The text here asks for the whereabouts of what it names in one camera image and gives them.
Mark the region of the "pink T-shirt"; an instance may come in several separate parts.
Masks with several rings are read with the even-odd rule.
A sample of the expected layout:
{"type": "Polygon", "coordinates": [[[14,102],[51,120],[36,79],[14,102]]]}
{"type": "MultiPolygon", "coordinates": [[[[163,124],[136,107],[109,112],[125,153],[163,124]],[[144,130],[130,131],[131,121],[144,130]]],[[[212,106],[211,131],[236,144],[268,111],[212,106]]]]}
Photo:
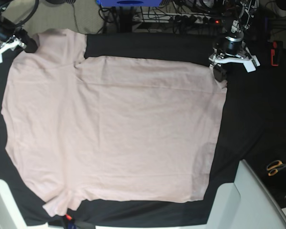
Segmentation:
{"type": "Polygon", "coordinates": [[[189,62],[85,58],[71,30],[37,42],[13,60],[1,113],[6,151],[50,216],[84,200],[204,198],[226,82],[189,62]]]}

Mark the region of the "red black clamp right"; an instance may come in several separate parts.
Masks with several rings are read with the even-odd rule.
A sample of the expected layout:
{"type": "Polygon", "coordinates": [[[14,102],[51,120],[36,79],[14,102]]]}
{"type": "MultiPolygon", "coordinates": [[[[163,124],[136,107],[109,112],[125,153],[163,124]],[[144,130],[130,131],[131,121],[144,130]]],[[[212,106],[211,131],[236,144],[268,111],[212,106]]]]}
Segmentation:
{"type": "Polygon", "coordinates": [[[271,48],[271,65],[277,67],[279,65],[279,48],[276,41],[272,42],[271,48]]]}

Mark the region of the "red black clamp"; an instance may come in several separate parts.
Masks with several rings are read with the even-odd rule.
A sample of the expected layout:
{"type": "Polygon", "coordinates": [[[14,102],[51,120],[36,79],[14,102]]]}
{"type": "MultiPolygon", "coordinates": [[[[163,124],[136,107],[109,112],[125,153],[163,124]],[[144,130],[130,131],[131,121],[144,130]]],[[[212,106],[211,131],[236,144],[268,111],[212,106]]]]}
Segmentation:
{"type": "Polygon", "coordinates": [[[75,220],[68,214],[61,217],[61,223],[64,229],[77,229],[75,220]]]}
{"type": "Polygon", "coordinates": [[[279,48],[276,41],[272,42],[271,48],[271,65],[277,67],[279,65],[279,48]]]}

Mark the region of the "black table cloth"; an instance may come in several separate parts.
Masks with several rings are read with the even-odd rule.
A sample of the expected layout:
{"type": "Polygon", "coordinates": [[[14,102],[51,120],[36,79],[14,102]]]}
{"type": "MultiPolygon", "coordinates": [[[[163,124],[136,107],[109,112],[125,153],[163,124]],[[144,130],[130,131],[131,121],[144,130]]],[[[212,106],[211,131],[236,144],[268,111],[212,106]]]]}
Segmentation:
{"type": "MultiPolygon", "coordinates": [[[[206,36],[172,33],[90,34],[85,57],[101,55],[186,61],[207,65],[213,40],[206,36]]],[[[286,50],[280,64],[270,63],[270,45],[251,43],[260,61],[248,73],[240,64],[228,64],[228,91],[211,169],[209,187],[202,201],[183,204],[148,201],[85,201],[75,219],[96,226],[175,227],[205,224],[218,187],[230,183],[245,159],[266,184],[280,207],[286,208],[286,171],[268,177],[273,160],[286,162],[286,50]]]]}

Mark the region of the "white power strip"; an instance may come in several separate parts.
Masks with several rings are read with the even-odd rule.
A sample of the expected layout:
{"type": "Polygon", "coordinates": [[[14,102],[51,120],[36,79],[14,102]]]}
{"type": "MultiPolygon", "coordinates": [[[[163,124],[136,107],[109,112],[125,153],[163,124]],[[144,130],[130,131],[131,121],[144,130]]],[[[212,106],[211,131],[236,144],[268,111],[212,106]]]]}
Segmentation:
{"type": "Polygon", "coordinates": [[[220,17],[203,13],[162,13],[162,12],[143,12],[136,13],[132,21],[134,22],[150,22],[150,23],[169,23],[173,21],[181,21],[181,19],[189,18],[195,24],[215,24],[220,25],[222,20],[220,17]]]}

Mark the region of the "blue plastic box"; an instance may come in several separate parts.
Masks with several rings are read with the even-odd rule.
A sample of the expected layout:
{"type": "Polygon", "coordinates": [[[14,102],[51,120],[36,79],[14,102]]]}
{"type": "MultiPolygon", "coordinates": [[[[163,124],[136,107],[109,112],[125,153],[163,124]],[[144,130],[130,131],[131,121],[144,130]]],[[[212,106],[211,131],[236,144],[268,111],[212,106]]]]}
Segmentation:
{"type": "Polygon", "coordinates": [[[162,0],[97,0],[103,7],[158,7],[162,0]]]}

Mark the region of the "black stand pole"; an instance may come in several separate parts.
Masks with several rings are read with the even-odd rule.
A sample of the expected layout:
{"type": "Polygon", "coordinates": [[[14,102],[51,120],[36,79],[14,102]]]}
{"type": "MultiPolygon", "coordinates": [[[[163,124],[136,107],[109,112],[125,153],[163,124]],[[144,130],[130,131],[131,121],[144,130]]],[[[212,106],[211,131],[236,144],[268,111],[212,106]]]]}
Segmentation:
{"type": "Polygon", "coordinates": [[[132,33],[134,7],[119,8],[120,33],[132,33]]]}

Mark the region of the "red black clamp bottom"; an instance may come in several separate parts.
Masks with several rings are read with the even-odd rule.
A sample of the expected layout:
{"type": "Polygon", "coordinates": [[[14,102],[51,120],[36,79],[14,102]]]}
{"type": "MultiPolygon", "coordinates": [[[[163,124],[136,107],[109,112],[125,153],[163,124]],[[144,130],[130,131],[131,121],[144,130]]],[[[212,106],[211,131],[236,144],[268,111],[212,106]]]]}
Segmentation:
{"type": "Polygon", "coordinates": [[[61,217],[61,223],[64,229],[77,229],[75,220],[68,214],[61,217]]]}

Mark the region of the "orange handled scissors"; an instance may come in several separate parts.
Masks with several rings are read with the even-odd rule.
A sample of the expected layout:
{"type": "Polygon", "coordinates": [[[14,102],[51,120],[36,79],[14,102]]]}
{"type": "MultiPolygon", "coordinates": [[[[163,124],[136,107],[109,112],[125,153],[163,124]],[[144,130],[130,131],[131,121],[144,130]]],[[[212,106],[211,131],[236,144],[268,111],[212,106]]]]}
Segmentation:
{"type": "Polygon", "coordinates": [[[268,176],[272,177],[285,168],[286,168],[286,163],[283,163],[281,160],[275,160],[266,167],[266,170],[268,176]]]}

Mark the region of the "white table frame right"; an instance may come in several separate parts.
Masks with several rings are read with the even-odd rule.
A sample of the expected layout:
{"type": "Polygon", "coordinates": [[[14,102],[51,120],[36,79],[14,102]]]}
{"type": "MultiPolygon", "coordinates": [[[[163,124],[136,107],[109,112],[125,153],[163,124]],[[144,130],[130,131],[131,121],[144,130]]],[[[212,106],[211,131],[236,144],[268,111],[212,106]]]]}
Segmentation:
{"type": "Polygon", "coordinates": [[[286,229],[286,216],[249,166],[239,162],[235,180],[218,189],[207,229],[286,229]]]}

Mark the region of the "white table frame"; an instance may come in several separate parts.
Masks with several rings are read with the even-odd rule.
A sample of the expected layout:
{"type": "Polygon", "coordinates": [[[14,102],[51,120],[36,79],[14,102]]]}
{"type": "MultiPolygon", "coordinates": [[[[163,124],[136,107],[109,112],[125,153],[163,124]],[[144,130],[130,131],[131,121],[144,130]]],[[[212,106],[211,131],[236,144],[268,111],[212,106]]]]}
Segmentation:
{"type": "Polygon", "coordinates": [[[27,226],[8,184],[0,179],[0,229],[47,229],[48,224],[27,226]]]}
{"type": "Polygon", "coordinates": [[[286,216],[249,166],[239,162],[235,180],[218,189],[207,229],[286,229],[286,216]]]}

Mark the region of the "white table frame left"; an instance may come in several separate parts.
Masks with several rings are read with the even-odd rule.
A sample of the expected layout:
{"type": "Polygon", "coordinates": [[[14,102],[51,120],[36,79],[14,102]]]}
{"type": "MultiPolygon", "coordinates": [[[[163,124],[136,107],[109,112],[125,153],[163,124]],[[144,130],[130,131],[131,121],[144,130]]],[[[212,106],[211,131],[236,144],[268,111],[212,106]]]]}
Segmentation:
{"type": "Polygon", "coordinates": [[[27,226],[8,184],[0,179],[0,229],[47,229],[48,224],[27,226]]]}

